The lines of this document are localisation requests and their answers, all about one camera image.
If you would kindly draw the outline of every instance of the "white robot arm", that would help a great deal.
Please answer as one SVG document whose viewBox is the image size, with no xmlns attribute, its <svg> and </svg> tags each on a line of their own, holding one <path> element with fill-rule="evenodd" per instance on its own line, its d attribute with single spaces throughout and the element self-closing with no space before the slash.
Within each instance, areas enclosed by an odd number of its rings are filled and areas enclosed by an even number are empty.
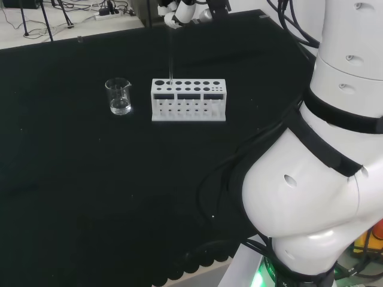
<svg viewBox="0 0 383 287">
<path fill-rule="evenodd" d="M 197 0 L 181 0 L 171 2 L 167 6 L 159 4 L 160 16 L 165 16 L 165 24 L 173 29 L 178 29 L 188 24 L 196 12 L 197 5 L 208 5 L 209 8 L 203 10 L 198 20 L 200 22 L 208 22 L 214 18 L 225 17 L 231 11 L 228 0 L 210 0 L 200 2 Z"/>
<path fill-rule="evenodd" d="M 207 4 L 200 20 L 230 11 L 227 1 Z M 196 5 L 182 0 L 165 23 L 186 25 Z M 298 112 L 319 140 L 310 146 L 288 126 L 244 180 L 249 219 L 272 237 L 276 257 L 303 276 L 329 273 L 341 253 L 383 218 L 382 30 L 382 0 L 326 0 L 310 96 Z M 322 142 L 319 148 L 315 141 Z M 354 172 L 334 168 L 347 170 L 348 160 L 358 167 Z"/>
</svg>

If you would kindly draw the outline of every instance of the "clear liquid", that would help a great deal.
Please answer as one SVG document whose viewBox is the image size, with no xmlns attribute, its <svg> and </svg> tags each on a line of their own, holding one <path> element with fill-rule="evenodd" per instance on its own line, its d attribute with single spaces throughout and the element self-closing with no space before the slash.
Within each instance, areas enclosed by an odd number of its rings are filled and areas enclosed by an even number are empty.
<svg viewBox="0 0 383 287">
<path fill-rule="evenodd" d="M 129 100 L 125 98 L 114 99 L 110 103 L 110 110 L 115 115 L 126 115 L 131 109 Z"/>
</svg>

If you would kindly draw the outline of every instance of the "power strip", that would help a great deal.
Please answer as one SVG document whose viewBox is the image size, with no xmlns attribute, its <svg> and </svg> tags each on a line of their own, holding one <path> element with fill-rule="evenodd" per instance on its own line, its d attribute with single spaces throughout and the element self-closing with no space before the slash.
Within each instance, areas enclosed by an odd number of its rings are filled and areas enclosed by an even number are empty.
<svg viewBox="0 0 383 287">
<path fill-rule="evenodd" d="M 108 20 L 112 18 L 118 18 L 121 17 L 122 12 L 119 12 L 118 14 L 110 14 L 110 15 L 105 15 L 105 16 L 100 16 L 98 13 L 95 15 L 96 21 L 103 21 L 103 20 Z"/>
</svg>

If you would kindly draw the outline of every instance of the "black strap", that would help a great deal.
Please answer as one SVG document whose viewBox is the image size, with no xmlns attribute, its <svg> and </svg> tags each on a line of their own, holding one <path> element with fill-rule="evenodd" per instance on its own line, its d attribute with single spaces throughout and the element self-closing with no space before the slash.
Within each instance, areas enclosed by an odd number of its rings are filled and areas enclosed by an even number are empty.
<svg viewBox="0 0 383 287">
<path fill-rule="evenodd" d="M 355 175 L 363 167 L 341 154 L 318 136 L 302 118 L 298 110 L 291 109 L 284 117 L 283 122 L 313 155 L 326 166 L 336 170 L 340 174 L 350 177 Z"/>
<path fill-rule="evenodd" d="M 317 97 L 310 88 L 303 92 L 303 99 L 314 115 L 329 124 L 358 133 L 383 134 L 383 117 L 364 117 L 335 108 Z"/>
</svg>

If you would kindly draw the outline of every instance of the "black table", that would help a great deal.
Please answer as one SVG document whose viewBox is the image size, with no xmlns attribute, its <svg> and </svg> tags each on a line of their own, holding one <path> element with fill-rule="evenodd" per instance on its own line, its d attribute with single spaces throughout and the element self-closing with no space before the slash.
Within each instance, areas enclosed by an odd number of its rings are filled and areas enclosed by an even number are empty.
<svg viewBox="0 0 383 287">
<path fill-rule="evenodd" d="M 174 31 L 175 78 L 226 79 L 225 123 L 151 122 L 151 79 L 168 76 L 165 28 L 0 51 L 1 286 L 161 285 L 236 246 L 179 265 L 195 247 L 254 234 L 228 196 L 216 209 L 219 172 L 201 196 L 212 227 L 194 197 L 209 170 L 309 83 L 311 65 L 262 15 Z M 112 77 L 133 84 L 126 117 L 107 105 Z"/>
</svg>

